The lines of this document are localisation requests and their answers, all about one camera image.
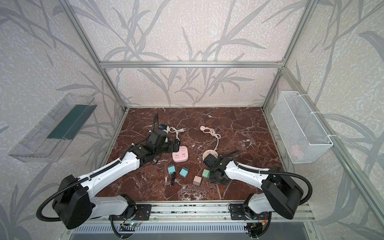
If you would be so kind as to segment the light green charger cube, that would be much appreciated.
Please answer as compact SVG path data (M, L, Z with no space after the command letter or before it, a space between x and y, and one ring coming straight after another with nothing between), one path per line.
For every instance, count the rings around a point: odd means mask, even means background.
M202 177L206 178L206 179L209 179L210 178L210 173L211 173L210 170L204 169L203 173L202 173Z

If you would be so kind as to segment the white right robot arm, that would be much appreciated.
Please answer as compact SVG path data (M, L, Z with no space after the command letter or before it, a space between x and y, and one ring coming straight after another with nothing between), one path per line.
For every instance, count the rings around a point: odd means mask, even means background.
M232 157L208 154L203 163L210 170L209 180L213 184L227 185L231 180L244 182L262 191L250 194L242 204L239 215L254 220L260 214L275 212L292 220L299 205L308 200L303 189L293 180L301 176L287 173L280 167L261 169L237 162L237 153Z

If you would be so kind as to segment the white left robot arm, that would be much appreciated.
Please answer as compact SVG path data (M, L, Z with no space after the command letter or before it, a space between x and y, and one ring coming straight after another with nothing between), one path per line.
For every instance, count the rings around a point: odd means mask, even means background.
M171 140L163 130L154 130L144 143L132 145L117 160L87 175L75 178L69 175L59 186L52 208L66 228L71 230L88 219L105 215L121 215L129 207L126 196L97 199L96 195L109 184L150 163L163 153L176 153L179 139Z

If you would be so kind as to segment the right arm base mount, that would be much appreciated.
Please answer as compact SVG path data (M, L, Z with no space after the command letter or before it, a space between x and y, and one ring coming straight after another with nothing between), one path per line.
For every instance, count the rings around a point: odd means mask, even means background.
M268 220L271 212L256 214L244 204L229 204L231 220Z

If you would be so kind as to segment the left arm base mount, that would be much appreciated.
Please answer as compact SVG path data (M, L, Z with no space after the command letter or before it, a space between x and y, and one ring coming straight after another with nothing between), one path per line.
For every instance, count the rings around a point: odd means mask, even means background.
M136 204L130 197L127 195L121 195L127 202L128 207L125 211L118 216L114 216L114 220L117 221L148 221L150 218L152 205L151 204Z

